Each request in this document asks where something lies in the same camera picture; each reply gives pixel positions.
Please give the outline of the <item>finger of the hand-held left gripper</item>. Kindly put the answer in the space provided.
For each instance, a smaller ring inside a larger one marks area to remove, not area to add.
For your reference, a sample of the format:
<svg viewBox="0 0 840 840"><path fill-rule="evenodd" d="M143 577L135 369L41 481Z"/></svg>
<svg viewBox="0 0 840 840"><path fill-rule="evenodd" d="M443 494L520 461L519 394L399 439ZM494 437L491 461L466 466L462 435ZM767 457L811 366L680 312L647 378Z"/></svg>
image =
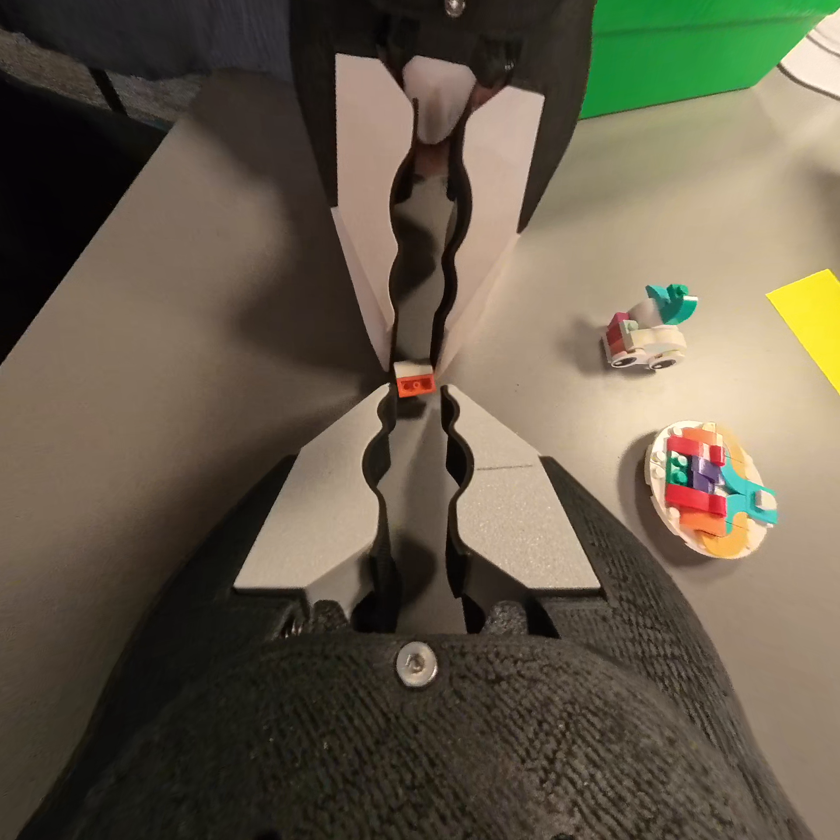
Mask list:
<svg viewBox="0 0 840 840"><path fill-rule="evenodd" d="M390 292L398 245L392 225L397 175L413 146L414 108L377 58L335 57L337 203L332 219L371 346L391 369Z"/></svg>
<svg viewBox="0 0 840 840"><path fill-rule="evenodd" d="M430 358L443 374L480 320L490 289L519 238L543 95L504 87L466 116L450 148L455 225L444 248L444 293Z"/></svg>

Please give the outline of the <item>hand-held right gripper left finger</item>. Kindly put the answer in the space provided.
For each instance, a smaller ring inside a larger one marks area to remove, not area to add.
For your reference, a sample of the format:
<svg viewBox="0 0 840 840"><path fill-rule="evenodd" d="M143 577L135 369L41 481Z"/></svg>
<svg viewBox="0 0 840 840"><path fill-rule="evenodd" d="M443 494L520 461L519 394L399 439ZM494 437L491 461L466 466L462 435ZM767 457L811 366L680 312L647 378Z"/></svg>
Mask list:
<svg viewBox="0 0 840 840"><path fill-rule="evenodd" d="M379 490L391 466L396 395L384 384L295 458L234 581L240 593L298 593L306 601L362 601L374 561L389 552Z"/></svg>

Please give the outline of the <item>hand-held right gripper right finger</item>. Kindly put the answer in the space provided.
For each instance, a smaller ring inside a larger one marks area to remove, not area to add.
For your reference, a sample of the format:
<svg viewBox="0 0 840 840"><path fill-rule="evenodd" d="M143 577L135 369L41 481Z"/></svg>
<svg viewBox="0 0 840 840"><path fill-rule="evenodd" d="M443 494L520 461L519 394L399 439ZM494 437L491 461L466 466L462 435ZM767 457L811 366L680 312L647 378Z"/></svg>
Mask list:
<svg viewBox="0 0 840 840"><path fill-rule="evenodd" d="M454 385L441 391L448 507L447 575L467 599L601 591L536 448Z"/></svg>

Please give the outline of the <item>green plastic bin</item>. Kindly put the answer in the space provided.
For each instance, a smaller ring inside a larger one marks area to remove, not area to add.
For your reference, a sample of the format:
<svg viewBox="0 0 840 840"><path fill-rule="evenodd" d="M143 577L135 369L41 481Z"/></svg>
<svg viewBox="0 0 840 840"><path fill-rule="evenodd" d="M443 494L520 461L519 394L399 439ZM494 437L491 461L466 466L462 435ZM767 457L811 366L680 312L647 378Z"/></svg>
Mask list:
<svg viewBox="0 0 840 840"><path fill-rule="evenodd" d="M581 119L751 88L838 1L599 1Z"/></svg>

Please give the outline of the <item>small orange-red lego piece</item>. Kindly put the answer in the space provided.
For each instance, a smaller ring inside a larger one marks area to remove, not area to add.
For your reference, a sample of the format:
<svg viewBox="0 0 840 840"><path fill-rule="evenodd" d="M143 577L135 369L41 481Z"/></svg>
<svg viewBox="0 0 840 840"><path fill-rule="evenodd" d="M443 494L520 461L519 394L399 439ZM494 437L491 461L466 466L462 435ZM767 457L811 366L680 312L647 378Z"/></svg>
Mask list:
<svg viewBox="0 0 840 840"><path fill-rule="evenodd" d="M397 397L402 400L436 393L434 367L427 360L400 360L393 364Z"/></svg>

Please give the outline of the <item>round white lego base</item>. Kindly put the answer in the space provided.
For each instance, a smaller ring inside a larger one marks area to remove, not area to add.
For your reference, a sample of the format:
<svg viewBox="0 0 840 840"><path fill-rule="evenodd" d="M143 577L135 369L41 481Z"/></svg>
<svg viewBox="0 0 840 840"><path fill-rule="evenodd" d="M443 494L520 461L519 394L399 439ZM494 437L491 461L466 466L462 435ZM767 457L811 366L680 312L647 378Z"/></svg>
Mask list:
<svg viewBox="0 0 840 840"><path fill-rule="evenodd" d="M667 530L710 559L743 560L779 520L738 438L714 422L678 421L655 436L644 458L653 507Z"/></svg>

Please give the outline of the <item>white lego unicorn head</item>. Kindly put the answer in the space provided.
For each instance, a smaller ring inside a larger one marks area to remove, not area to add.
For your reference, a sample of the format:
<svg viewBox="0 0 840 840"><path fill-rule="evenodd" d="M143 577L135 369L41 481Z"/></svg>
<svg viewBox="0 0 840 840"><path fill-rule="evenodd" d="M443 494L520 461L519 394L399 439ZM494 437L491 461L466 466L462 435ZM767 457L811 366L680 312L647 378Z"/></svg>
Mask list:
<svg viewBox="0 0 840 840"><path fill-rule="evenodd" d="M648 285L645 292L645 299L628 311L616 312L602 332L605 360L615 370L662 371L685 359L686 338L680 325L695 313L698 297L679 283Z"/></svg>

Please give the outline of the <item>person's left forearm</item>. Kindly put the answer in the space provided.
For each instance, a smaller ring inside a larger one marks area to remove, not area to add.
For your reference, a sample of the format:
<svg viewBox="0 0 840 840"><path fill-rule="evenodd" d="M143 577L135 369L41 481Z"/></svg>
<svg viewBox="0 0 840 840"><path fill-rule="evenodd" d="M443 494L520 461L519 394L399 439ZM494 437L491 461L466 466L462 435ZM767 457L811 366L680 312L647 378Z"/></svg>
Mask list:
<svg viewBox="0 0 840 840"><path fill-rule="evenodd" d="M1 19L39 46L124 76L234 69L292 79L288 2L2 1Z"/></svg>

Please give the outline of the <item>person's left hand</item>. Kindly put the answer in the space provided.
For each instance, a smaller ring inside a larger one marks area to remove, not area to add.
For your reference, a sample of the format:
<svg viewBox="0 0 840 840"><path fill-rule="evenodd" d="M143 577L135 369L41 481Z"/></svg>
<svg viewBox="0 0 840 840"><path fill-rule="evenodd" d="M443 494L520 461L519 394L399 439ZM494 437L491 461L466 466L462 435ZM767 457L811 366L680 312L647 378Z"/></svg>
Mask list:
<svg viewBox="0 0 840 840"><path fill-rule="evenodd" d="M437 143L416 142L413 173L418 181L448 177L450 139Z"/></svg>

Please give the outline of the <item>beige book stand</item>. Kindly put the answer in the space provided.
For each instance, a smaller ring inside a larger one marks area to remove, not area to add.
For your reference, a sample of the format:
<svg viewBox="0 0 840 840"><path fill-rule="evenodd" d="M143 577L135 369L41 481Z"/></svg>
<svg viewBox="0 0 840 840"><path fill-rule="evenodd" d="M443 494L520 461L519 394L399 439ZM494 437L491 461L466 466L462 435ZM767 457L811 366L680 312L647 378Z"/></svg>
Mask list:
<svg viewBox="0 0 840 840"><path fill-rule="evenodd" d="M802 87L839 100L839 11L817 24L778 68Z"/></svg>

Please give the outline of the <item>yellow sticky note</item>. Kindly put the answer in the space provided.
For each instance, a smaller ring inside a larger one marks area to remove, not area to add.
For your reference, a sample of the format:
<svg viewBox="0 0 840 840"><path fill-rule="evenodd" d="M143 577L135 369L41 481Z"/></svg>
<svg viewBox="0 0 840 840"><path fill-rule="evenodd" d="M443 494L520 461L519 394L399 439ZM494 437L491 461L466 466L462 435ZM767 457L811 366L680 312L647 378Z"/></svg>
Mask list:
<svg viewBox="0 0 840 840"><path fill-rule="evenodd" d="M839 279L823 269L768 292L766 298L839 392Z"/></svg>

